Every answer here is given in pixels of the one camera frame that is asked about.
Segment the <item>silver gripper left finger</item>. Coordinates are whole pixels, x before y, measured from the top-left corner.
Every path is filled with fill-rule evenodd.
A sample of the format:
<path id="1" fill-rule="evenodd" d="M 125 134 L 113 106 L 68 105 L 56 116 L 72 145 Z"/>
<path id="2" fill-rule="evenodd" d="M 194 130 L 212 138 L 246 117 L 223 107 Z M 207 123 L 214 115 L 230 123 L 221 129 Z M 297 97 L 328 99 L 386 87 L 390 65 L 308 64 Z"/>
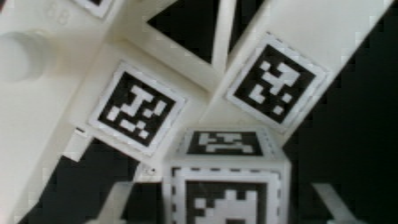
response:
<path id="1" fill-rule="evenodd" d="M 86 224 L 159 224 L 161 185 L 118 182 L 98 217 Z"/>

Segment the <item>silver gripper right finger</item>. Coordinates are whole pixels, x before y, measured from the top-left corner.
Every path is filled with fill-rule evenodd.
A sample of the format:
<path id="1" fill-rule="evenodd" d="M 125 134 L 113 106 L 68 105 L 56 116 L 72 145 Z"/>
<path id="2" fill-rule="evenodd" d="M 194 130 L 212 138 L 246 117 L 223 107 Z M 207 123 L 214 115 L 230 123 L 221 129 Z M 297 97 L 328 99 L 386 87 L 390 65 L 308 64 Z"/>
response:
<path id="1" fill-rule="evenodd" d="M 331 183 L 299 187 L 292 224 L 370 224 L 349 208 Z"/>

